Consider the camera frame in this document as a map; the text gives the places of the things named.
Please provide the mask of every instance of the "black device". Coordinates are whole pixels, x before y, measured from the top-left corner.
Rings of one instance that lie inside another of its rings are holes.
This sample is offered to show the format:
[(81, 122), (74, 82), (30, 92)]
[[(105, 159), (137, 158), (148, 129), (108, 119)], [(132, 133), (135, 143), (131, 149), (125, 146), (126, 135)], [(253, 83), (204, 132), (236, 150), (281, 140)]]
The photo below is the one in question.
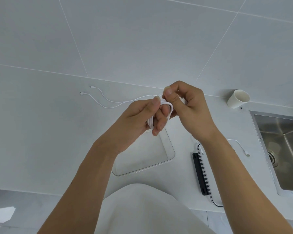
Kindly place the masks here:
[(192, 156), (193, 156), (196, 175), (199, 180), (202, 195), (210, 195), (208, 192), (208, 189), (207, 189), (207, 185), (205, 182), (205, 178), (204, 178), (204, 174), (203, 174), (203, 170), (202, 170), (202, 166), (201, 166), (201, 163), (202, 163), (201, 157), (200, 157), (199, 153), (193, 153)]

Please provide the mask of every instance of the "person's right hand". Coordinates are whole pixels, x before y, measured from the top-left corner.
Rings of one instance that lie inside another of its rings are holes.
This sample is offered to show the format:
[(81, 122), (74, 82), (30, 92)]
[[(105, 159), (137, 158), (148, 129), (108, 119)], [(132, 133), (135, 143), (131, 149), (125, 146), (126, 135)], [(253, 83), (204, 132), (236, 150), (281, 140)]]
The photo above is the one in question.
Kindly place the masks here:
[[(185, 98), (187, 105), (180, 100)], [(164, 89), (163, 98), (170, 102), (174, 111), (171, 118), (178, 115), (182, 125), (192, 136), (204, 142), (218, 131), (208, 110), (203, 91), (185, 82), (177, 81)]]

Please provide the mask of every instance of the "person's left hand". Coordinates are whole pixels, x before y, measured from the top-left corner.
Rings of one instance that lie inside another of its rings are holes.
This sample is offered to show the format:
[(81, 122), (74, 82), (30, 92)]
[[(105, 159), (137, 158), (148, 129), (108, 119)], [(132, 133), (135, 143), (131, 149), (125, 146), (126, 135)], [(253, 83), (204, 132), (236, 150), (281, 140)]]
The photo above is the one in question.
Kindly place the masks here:
[(169, 114), (169, 106), (160, 106), (158, 96), (153, 99), (131, 103), (117, 121), (98, 139), (98, 143), (119, 154), (125, 151), (146, 130), (147, 120), (154, 115), (152, 134), (157, 136), (164, 128)]

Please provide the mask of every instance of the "white shirt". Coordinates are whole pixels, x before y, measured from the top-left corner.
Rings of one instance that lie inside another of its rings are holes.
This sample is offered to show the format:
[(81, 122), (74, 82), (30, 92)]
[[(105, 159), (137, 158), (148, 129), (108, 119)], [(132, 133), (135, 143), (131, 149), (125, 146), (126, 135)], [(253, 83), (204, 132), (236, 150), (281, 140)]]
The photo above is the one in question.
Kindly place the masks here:
[(125, 186), (102, 202), (95, 234), (215, 234), (171, 195), (144, 184)]

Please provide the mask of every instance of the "hand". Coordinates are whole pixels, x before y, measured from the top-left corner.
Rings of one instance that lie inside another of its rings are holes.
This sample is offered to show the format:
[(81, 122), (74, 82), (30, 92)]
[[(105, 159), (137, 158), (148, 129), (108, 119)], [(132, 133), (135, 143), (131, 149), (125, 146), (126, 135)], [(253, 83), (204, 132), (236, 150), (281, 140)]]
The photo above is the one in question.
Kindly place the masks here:
[[(185, 98), (188, 104), (183, 104), (179, 96)], [(218, 131), (211, 118), (202, 90), (177, 81), (164, 89), (163, 98), (174, 106), (170, 118), (178, 115), (182, 125), (195, 139), (203, 142)]]
[(157, 136), (164, 128), (169, 114), (168, 108), (160, 108), (160, 97), (131, 103), (117, 121), (95, 142), (114, 154), (125, 151), (146, 130), (147, 120), (154, 115), (152, 134)]

